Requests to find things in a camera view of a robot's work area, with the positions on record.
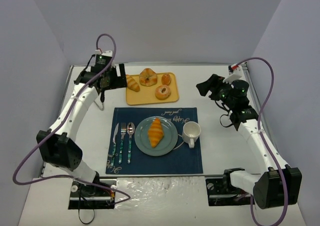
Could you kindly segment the large striped croissant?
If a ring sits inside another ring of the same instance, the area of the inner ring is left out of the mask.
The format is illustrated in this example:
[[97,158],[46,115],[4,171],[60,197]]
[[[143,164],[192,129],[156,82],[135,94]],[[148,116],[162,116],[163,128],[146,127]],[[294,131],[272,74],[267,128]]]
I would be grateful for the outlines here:
[[159,118],[155,118],[154,121],[151,123],[147,135],[151,147],[155,148],[164,137],[162,123]]

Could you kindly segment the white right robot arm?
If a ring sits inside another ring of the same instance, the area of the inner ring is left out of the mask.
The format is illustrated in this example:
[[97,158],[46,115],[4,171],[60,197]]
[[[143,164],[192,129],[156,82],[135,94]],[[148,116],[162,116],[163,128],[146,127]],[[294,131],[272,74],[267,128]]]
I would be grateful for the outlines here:
[[208,96],[230,116],[231,125],[245,139],[258,163],[259,175],[243,168],[226,169],[223,187],[229,193],[242,190],[253,196],[261,209],[294,205],[298,202],[302,173],[291,167],[277,152],[258,122],[258,113],[247,97],[249,84],[241,79],[227,80],[213,74],[196,85],[201,96]]

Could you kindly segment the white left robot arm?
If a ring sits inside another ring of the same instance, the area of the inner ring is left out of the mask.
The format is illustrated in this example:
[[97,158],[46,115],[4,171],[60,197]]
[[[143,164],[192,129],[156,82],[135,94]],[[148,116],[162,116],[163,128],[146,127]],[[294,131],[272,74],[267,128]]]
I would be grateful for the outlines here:
[[105,91],[127,86],[125,68],[113,64],[114,51],[97,49],[94,66],[86,66],[74,81],[72,94],[58,119],[46,131],[39,131],[36,140],[43,161],[66,172],[66,177],[85,185],[99,184],[99,173],[83,160],[83,151],[76,144],[79,127],[90,106]]

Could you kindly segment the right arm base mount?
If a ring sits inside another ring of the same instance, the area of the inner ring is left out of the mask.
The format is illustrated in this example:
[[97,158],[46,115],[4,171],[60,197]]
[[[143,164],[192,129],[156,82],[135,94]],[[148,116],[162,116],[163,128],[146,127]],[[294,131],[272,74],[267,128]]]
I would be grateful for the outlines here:
[[244,206],[250,204],[250,195],[231,185],[230,174],[243,168],[226,169],[223,174],[205,177],[207,201],[210,207]]

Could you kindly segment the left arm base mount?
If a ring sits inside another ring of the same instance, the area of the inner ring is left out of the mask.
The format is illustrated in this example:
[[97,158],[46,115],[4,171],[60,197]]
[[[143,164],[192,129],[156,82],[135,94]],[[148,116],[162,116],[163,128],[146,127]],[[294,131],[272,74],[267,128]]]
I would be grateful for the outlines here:
[[92,185],[84,185],[76,180],[70,188],[69,210],[109,210],[115,208],[116,193]]

